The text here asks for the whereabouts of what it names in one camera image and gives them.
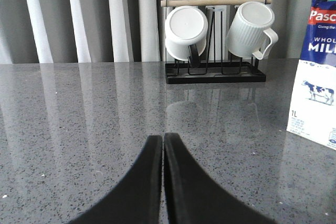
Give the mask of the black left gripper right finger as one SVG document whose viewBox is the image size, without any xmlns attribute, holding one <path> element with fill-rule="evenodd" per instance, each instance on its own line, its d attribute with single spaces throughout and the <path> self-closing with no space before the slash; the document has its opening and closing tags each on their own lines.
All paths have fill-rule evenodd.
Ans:
<svg viewBox="0 0 336 224">
<path fill-rule="evenodd" d="M 164 188 L 169 223 L 274 223 L 211 179 L 177 133 L 164 136 Z"/>
</svg>

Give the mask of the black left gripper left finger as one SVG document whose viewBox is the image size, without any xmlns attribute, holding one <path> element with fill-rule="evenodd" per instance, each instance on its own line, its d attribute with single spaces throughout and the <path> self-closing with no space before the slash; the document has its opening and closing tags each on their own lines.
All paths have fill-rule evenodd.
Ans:
<svg viewBox="0 0 336 224">
<path fill-rule="evenodd" d="M 71 223 L 158 223 L 162 179 L 162 137 L 150 135 L 115 188 Z"/>
</svg>

